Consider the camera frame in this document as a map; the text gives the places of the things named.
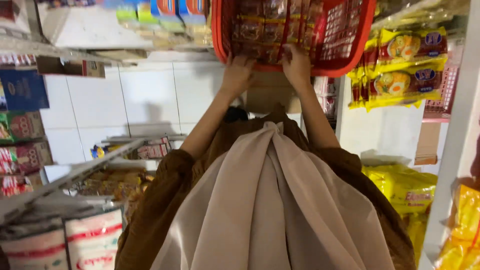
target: brown top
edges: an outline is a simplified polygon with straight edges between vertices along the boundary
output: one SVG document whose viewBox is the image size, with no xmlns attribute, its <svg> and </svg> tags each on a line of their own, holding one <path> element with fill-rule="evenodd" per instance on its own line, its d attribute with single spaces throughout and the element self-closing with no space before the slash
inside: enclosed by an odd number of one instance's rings
<svg viewBox="0 0 480 270">
<path fill-rule="evenodd" d="M 400 216 L 375 184 L 361 172 L 359 157 L 340 148 L 314 148 L 297 122 L 280 110 L 263 118 L 222 123 L 207 152 L 197 161 L 181 149 L 168 153 L 158 166 L 156 178 L 146 190 L 131 223 L 120 236 L 115 269 L 149 270 L 180 204 L 192 187 L 240 135 L 262 129 L 265 121 L 283 122 L 284 135 L 302 150 L 317 155 L 343 181 L 364 194 L 377 210 L 395 269 L 416 269 L 413 246 Z"/>
</svg>

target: beige hijab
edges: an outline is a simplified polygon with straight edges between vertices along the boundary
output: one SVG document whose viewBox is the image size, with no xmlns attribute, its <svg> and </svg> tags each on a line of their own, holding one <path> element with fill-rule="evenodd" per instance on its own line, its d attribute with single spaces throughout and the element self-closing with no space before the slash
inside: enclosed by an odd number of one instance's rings
<svg viewBox="0 0 480 270">
<path fill-rule="evenodd" d="M 372 203 L 283 124 L 237 139 L 180 206 L 151 270 L 393 270 Z"/>
</svg>

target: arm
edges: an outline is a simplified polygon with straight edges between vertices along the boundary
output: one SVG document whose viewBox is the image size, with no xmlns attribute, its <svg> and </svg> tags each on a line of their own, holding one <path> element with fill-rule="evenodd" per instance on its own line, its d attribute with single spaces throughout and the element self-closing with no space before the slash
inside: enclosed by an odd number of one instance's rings
<svg viewBox="0 0 480 270">
<path fill-rule="evenodd" d="M 301 110 L 308 140 L 317 148 L 340 148 L 325 113 L 318 103 L 315 90 L 310 83 L 310 57 L 296 46 L 286 45 L 292 52 L 292 60 L 283 56 L 283 72 L 300 98 Z"/>
<path fill-rule="evenodd" d="M 220 90 L 180 149 L 194 159 L 200 158 L 206 152 L 228 106 L 250 86 L 253 65 L 255 60 L 249 60 L 246 56 L 237 56 L 233 60 L 231 54 L 228 56 Z"/>
</svg>

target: hand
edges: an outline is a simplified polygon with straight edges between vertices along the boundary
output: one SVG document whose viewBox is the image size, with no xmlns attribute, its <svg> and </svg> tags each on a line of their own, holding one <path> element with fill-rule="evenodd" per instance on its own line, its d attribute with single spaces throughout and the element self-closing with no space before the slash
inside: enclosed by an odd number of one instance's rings
<svg viewBox="0 0 480 270">
<path fill-rule="evenodd" d="M 246 56 L 236 56 L 232 60 L 230 53 L 219 93 L 230 99 L 230 102 L 238 98 L 252 84 L 252 68 L 255 63 L 255 59 Z"/>
<path fill-rule="evenodd" d="M 296 45 L 285 44 L 284 47 L 291 51 L 292 60 L 289 61 L 288 57 L 283 54 L 283 73 L 296 91 L 310 89 L 310 57 Z"/>
</svg>

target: woman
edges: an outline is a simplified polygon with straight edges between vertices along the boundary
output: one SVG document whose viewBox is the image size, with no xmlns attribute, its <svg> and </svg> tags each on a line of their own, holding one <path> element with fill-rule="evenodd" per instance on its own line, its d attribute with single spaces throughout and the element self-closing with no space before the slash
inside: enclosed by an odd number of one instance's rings
<svg viewBox="0 0 480 270">
<path fill-rule="evenodd" d="M 295 46 L 287 46 L 292 59 L 282 59 L 283 71 L 300 98 L 307 129 L 305 138 L 295 121 L 281 110 L 248 121 L 225 123 L 230 103 L 251 83 L 255 60 L 228 58 L 222 86 L 201 120 L 178 150 L 170 152 L 157 169 L 157 178 L 145 192 L 132 221 L 119 240 L 116 269 L 150 269 L 185 197 L 209 166 L 227 152 L 241 135 L 263 128 L 264 123 L 283 122 L 283 135 L 301 150 L 326 162 L 344 182 L 362 193 L 374 206 L 396 270 L 414 270 L 410 239 L 399 215 L 377 187 L 361 173 L 360 159 L 340 148 L 335 133 L 318 103 L 310 83 L 309 57 Z"/>
</svg>

